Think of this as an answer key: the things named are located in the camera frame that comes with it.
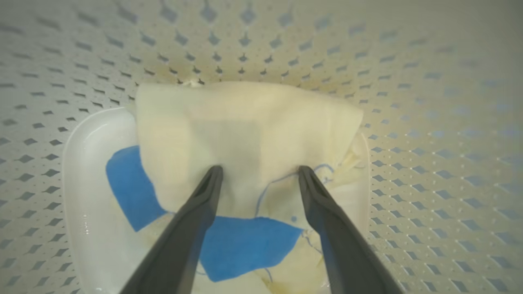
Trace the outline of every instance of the cream cloth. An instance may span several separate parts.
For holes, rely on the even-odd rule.
[[[309,228],[295,175],[353,179],[351,142],[363,112],[346,100],[280,84],[142,84],[140,156],[160,205],[178,211],[212,165],[224,168],[217,215],[268,217]]]

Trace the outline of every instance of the blue fabric patch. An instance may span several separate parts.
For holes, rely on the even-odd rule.
[[[205,234],[200,262],[213,282],[278,265],[302,230],[268,219],[216,217]]]
[[[166,213],[143,170],[138,146],[116,152],[106,165],[118,204],[135,231]],[[207,230],[200,261],[214,282],[278,265],[294,248],[302,230],[268,218],[216,217]]]
[[[167,213],[158,203],[153,184],[143,170],[138,146],[116,152],[105,171],[112,193],[136,232]]]

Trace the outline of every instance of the white cloth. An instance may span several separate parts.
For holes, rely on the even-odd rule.
[[[217,215],[268,217],[309,228],[298,166],[334,178],[355,164],[350,144],[363,112],[346,100],[266,83],[203,87],[142,84],[140,156],[160,205],[178,211],[212,165],[224,182]]]

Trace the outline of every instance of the white plastic tray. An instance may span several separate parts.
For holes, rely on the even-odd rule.
[[[105,165],[116,151],[137,143],[134,117],[124,108],[116,108],[82,121],[65,146],[65,219],[75,268],[86,294],[117,294],[151,247],[153,241],[147,236],[160,233],[151,232],[154,228],[145,234],[132,230],[105,173]],[[338,187],[331,194],[366,235],[370,178],[368,148],[362,134],[355,138],[355,152],[362,157],[362,181]]]

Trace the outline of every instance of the blue line drawing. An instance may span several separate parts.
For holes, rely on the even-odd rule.
[[[323,255],[323,252],[321,250],[319,250],[318,248],[314,247],[312,244],[311,244],[311,240],[309,239],[309,237],[307,236],[304,236],[302,235],[303,238],[305,238],[307,240],[307,242],[309,243],[309,246],[314,248],[314,250],[318,251],[321,255]]]
[[[269,270],[267,268],[265,268],[265,271],[269,274],[270,282],[272,282],[272,275],[270,274]]]
[[[328,164],[326,164],[326,163],[323,163],[323,164],[318,165],[318,166],[315,167],[313,170],[314,170],[314,172],[316,172],[318,169],[320,169],[320,168],[324,168],[324,167],[328,168],[332,173],[334,172],[334,169],[333,169],[330,165],[328,165]],[[280,182],[280,181],[282,181],[282,180],[284,180],[284,179],[286,179],[286,178],[289,178],[289,177],[291,177],[291,176],[295,176],[295,175],[297,175],[297,174],[298,174],[298,173],[288,174],[288,175],[286,175],[286,176],[284,176],[284,177],[281,177],[281,178],[279,178],[279,179],[275,179],[275,180],[273,180],[272,182],[270,182],[269,184],[267,184],[267,186],[265,187],[265,189],[263,190],[263,192],[261,192],[261,195],[258,197],[258,203],[256,204],[256,213],[254,214],[254,217],[257,217],[258,214],[259,214],[260,205],[262,204],[262,200],[263,200],[263,198],[265,197],[265,193],[267,192],[267,189],[269,188],[269,186],[270,186],[271,184],[274,184],[274,183]]]

